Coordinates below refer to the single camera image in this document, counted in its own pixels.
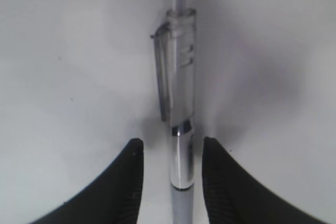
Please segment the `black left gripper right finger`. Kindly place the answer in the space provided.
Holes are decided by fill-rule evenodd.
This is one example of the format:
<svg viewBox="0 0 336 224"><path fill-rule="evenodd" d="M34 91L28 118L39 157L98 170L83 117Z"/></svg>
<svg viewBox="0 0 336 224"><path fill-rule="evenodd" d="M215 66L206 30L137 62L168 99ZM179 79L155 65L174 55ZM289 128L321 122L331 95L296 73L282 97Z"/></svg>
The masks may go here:
<svg viewBox="0 0 336 224"><path fill-rule="evenodd" d="M211 137L203 142L202 186L210 223L321 223L254 179Z"/></svg>

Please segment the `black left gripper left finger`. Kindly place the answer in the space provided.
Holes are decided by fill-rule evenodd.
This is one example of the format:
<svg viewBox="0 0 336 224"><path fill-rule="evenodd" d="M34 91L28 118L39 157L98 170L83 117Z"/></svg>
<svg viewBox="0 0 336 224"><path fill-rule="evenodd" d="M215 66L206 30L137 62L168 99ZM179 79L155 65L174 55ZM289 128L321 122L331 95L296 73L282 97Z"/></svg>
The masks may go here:
<svg viewBox="0 0 336 224"><path fill-rule="evenodd" d="M133 138L86 188L35 223L136 223L144 178L144 145Z"/></svg>

